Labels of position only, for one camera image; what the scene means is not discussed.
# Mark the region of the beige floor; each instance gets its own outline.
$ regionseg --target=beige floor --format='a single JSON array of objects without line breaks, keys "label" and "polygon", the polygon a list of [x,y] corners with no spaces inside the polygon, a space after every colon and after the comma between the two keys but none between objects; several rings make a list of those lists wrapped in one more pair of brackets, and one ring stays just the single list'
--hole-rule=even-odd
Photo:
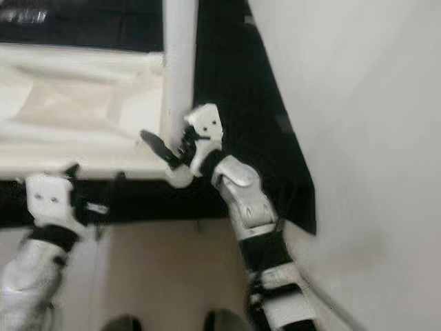
[{"label": "beige floor", "polygon": [[[243,313],[245,271],[227,220],[112,226],[80,243],[55,300],[63,331],[98,331],[111,317],[139,316],[151,331],[199,331],[205,313]],[[0,271],[24,230],[0,232]]]}]

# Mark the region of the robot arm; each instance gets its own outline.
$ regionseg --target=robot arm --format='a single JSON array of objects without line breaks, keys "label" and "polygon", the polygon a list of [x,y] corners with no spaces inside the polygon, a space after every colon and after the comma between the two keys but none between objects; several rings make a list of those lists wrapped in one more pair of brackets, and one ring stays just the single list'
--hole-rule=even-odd
[{"label": "robot arm", "polygon": [[164,160],[165,155],[173,158],[173,166],[183,163],[194,176],[210,178],[228,205],[251,278],[247,313],[255,330],[316,330],[316,315],[303,294],[302,277],[283,238],[285,220],[263,192],[259,174],[222,151],[223,129],[215,105],[204,105],[185,120],[188,127],[180,158],[162,141],[158,143],[158,137],[146,132],[141,136]]},{"label": "robot arm", "polygon": [[85,235],[88,218],[84,210],[102,216],[108,213],[106,203],[80,203],[73,182],[67,174],[36,174],[25,181],[28,209],[36,227],[3,273],[2,331],[43,330],[69,253]]}]

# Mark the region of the floor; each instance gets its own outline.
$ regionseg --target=floor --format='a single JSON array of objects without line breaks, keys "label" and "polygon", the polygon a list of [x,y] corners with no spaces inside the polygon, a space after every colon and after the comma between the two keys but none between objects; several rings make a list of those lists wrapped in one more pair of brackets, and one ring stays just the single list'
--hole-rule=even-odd
[{"label": "floor", "polygon": [[[25,230],[0,232],[0,271]],[[149,331],[199,331],[205,314],[243,314],[246,274],[229,221],[162,221],[110,226],[77,245],[55,303],[63,331],[98,331],[123,313]]]}]

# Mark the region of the shoe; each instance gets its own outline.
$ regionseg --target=shoe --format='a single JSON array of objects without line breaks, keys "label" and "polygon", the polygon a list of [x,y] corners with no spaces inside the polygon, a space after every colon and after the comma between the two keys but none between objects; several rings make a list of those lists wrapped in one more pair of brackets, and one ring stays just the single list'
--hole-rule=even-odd
[{"label": "shoe", "polygon": [[249,331],[249,326],[233,312],[220,309],[205,317],[204,331]]},{"label": "shoe", "polygon": [[137,317],[123,315],[112,319],[101,331],[143,331],[143,327]]}]

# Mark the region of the white wall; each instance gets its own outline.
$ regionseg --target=white wall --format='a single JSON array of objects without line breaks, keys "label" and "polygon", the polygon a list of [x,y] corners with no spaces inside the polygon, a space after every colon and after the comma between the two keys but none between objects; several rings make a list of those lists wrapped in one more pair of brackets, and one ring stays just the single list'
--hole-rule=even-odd
[{"label": "white wall", "polygon": [[441,2],[250,5],[316,185],[293,251],[368,330],[441,330]]}]

